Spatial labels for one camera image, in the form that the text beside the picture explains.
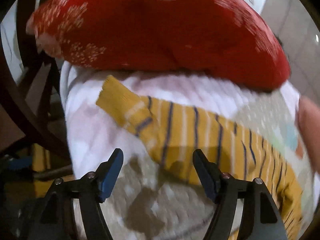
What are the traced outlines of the red floral bolster pillow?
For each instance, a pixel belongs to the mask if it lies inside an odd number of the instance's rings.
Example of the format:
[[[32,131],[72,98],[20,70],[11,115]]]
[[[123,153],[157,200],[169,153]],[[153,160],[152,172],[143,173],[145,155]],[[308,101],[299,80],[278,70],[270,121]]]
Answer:
[[[81,67],[191,70],[262,91],[290,76],[277,38],[244,0],[47,0],[26,32]]]

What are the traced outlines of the pink white fleece bedsheet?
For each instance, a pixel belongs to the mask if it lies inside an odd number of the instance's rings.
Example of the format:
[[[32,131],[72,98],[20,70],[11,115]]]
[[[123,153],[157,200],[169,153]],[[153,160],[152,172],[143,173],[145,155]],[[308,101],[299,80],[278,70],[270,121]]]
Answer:
[[[96,105],[107,76],[108,72],[69,62],[62,65],[60,96],[76,178],[95,170],[115,148],[123,150],[125,159],[146,153],[142,143]],[[114,77],[136,94],[200,107],[237,121],[263,135],[295,172],[302,169],[304,149],[295,127],[299,92],[290,82],[266,94],[202,74],[115,72]]]

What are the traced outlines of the yellow striped knit sweater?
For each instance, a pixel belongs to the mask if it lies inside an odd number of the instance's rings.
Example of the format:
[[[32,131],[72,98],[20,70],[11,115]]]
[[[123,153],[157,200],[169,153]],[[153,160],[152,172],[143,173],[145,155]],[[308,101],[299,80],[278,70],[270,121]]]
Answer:
[[[200,183],[191,165],[195,149],[238,179],[261,178],[276,201],[289,239],[302,223],[302,189],[291,165],[261,135],[195,106],[139,96],[108,76],[97,105],[139,138],[149,156],[178,179]]]

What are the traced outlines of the heart patterned patchwork quilt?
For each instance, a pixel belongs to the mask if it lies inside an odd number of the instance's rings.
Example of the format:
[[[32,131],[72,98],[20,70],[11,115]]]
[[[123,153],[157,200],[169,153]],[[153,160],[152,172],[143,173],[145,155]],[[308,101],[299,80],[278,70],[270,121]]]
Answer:
[[[302,189],[302,223],[295,239],[302,236],[314,212],[313,172],[300,135],[299,138],[304,149],[301,171],[295,172],[285,159]],[[201,183],[193,185],[178,179],[156,163],[147,151],[130,159],[124,156],[116,186],[101,208],[116,239],[201,239],[215,211]]]

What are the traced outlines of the pink square cushion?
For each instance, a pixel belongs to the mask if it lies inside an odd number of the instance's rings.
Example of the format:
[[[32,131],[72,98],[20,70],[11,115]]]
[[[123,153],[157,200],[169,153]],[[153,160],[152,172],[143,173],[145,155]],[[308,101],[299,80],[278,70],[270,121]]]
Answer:
[[[306,96],[299,98],[297,122],[310,158],[311,166],[313,170],[319,174],[320,112],[319,107]]]

